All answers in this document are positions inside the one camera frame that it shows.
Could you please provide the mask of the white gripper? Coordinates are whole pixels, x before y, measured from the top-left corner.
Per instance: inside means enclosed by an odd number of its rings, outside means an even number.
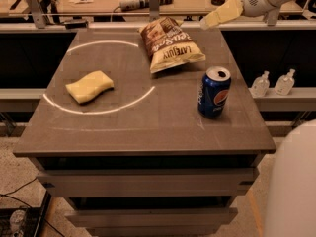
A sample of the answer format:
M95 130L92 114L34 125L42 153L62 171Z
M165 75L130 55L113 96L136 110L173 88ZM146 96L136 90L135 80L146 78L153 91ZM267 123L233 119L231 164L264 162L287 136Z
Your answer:
M277 6L269 0L228 0L203 17L199 21L200 27L207 30L234 20L243 13L243 8L245 16L257 17L276 9Z

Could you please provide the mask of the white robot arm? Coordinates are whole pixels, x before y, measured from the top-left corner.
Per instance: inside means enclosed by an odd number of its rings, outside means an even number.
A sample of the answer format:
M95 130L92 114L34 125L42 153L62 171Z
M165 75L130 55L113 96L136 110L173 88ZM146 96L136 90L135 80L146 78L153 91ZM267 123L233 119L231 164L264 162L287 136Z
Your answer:
M228 0L200 20L203 29L241 15L278 11L292 0ZM276 151L263 237L316 237L316 120L294 129Z

